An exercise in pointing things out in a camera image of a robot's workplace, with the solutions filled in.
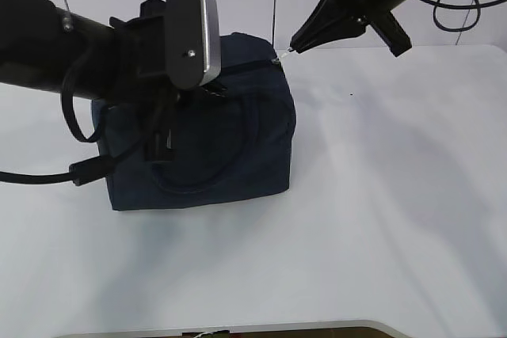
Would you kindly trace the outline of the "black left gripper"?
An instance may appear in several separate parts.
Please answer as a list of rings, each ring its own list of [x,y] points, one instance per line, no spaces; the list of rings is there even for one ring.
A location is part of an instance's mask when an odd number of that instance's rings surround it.
[[[111,17],[119,55],[108,100],[119,111],[108,118],[109,146],[117,144],[116,160],[139,155],[142,160],[173,160],[186,144],[186,95],[168,74],[167,2],[145,0],[139,14],[127,21]],[[201,90],[226,97],[227,87],[209,82]]]

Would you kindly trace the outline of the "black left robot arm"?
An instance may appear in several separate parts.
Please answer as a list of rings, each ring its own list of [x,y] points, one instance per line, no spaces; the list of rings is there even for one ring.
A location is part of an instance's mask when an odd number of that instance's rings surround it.
[[[57,7],[51,0],[1,0],[1,80],[58,93],[67,126],[77,140],[73,101],[149,110],[131,154],[170,134],[182,93],[221,71],[216,0],[146,0],[130,20],[107,25]]]

